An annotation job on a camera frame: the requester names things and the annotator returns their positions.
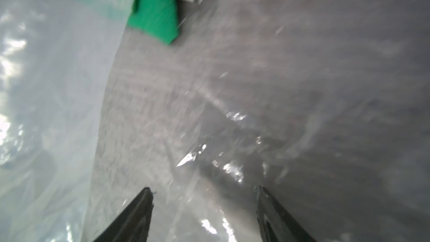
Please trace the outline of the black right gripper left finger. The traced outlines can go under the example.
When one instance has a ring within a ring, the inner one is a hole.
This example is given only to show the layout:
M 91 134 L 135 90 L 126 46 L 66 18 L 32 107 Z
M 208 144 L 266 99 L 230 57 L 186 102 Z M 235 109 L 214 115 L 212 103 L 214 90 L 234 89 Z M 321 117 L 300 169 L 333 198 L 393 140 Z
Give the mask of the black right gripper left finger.
M 153 193 L 143 188 L 94 242 L 146 242 L 153 211 Z

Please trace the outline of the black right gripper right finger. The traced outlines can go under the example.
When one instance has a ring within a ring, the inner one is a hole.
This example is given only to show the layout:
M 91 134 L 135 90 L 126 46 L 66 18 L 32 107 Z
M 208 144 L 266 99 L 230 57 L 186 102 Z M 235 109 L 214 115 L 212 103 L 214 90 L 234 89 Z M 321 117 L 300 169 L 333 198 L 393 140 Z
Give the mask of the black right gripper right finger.
M 263 242 L 316 242 L 316 240 L 262 186 L 255 187 L 256 214 Z

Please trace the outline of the clear plastic vacuum bag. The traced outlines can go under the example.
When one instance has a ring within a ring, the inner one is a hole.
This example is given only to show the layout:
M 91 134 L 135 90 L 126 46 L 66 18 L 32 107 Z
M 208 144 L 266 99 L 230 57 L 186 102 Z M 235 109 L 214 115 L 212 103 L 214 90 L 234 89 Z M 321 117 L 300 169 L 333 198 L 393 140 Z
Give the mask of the clear plastic vacuum bag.
M 1 0 L 1 240 L 262 242 L 255 187 L 316 242 L 430 239 L 430 0 Z

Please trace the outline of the solid green garment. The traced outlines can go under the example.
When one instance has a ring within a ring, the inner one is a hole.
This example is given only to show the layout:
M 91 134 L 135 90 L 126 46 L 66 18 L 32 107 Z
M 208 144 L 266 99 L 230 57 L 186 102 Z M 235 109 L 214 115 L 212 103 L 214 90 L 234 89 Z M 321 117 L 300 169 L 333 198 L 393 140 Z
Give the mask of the solid green garment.
M 171 44 L 180 35 L 177 0 L 134 0 L 127 27 Z

